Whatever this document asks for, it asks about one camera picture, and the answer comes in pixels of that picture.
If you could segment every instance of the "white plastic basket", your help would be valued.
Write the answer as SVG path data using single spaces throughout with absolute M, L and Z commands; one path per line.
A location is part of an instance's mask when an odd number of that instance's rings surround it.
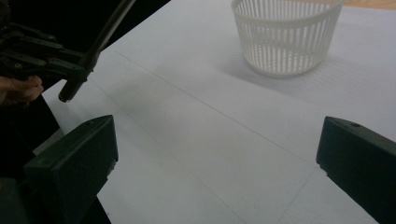
M 270 77 L 301 74 L 322 62 L 344 0 L 233 0 L 242 50 Z

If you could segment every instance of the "basket rim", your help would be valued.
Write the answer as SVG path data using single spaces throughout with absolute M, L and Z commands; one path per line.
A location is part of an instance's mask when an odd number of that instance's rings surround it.
M 236 11 L 236 6 L 239 3 L 243 2 L 243 1 L 246 1 L 246 0 L 233 0 L 231 2 L 231 7 L 233 9 L 233 14 L 235 16 L 242 17 L 245 20 L 250 20 L 250 21 L 271 21 L 271 22 L 306 21 L 306 20 L 309 20 L 309 19 L 312 19 L 312 18 L 315 18 L 315 17 L 320 17 L 323 14 L 327 14 L 330 11 L 334 10 L 336 7 L 339 7 L 340 5 L 343 5 L 344 2 L 345 2 L 345 0 L 334 0 L 334 1 L 338 1 L 338 2 L 336 4 L 334 4 L 334 5 L 332 5 L 331 7 L 326 8 L 325 10 L 323 10 L 323 11 L 317 13 L 317 14 L 304 16 L 304 17 L 300 17 L 300 18 L 296 18 L 296 19 L 264 19 L 264 18 L 248 16 L 248 15 L 245 15 L 245 14 L 237 12 Z

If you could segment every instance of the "white tabletop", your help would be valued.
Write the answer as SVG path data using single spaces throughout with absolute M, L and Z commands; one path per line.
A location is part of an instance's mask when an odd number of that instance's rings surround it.
M 396 11 L 344 7 L 325 61 L 254 73 L 230 0 L 172 0 L 106 49 L 78 95 L 44 94 L 65 133 L 111 114 L 113 224 L 375 223 L 318 168 L 325 116 L 396 140 Z

